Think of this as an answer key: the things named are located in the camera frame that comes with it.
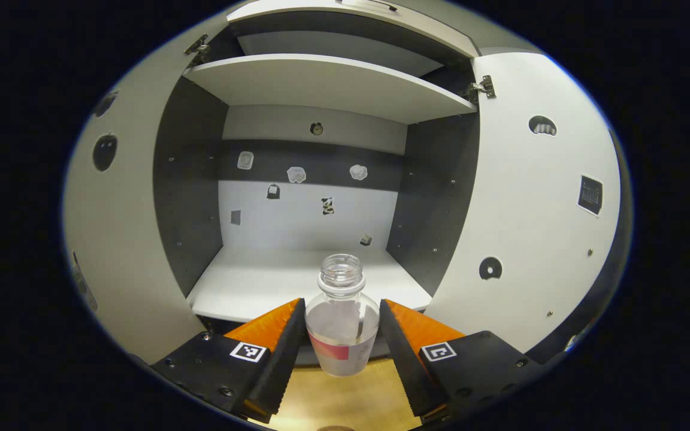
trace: water in bottle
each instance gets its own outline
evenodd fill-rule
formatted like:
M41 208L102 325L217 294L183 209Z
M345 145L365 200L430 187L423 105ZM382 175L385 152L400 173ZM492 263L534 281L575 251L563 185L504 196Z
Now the water in bottle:
M362 291L358 257L333 254L318 275L321 292L305 308L305 324L321 368L333 376L364 370L380 324L380 308Z

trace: bottle label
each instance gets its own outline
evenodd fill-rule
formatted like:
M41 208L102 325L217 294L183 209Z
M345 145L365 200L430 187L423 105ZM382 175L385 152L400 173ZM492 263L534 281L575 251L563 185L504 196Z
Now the bottle label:
M334 346L315 338L310 331L307 333L321 368L335 376L351 376L364 370L377 336L375 333L368 340L353 346Z

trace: pink label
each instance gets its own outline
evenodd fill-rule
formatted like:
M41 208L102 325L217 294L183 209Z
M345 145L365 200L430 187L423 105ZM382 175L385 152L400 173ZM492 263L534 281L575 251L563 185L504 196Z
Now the pink label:
M315 338L310 331L307 333L310 335L310 343L313 344L317 354L328 356L333 359L347 360L350 346L333 346L331 344L326 344Z

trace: gray wall panel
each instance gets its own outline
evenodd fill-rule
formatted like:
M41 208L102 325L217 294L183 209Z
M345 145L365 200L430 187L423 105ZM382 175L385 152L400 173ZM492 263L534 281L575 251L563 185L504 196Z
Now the gray wall panel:
M449 267L468 214L479 130L478 114L408 127L387 251L430 295ZM471 270L477 272L477 263Z
M156 220L184 296L222 248L214 146L221 139L227 113L227 104L181 77L156 135Z

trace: wooden table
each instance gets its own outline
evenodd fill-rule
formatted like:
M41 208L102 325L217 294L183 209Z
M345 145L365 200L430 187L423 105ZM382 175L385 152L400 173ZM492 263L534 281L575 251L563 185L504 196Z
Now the wooden table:
M411 414L392 359L372 360L351 377L332 377L318 366L295 368L279 414L265 426L316 431L332 425L355 431L405 431L421 425L419 417Z

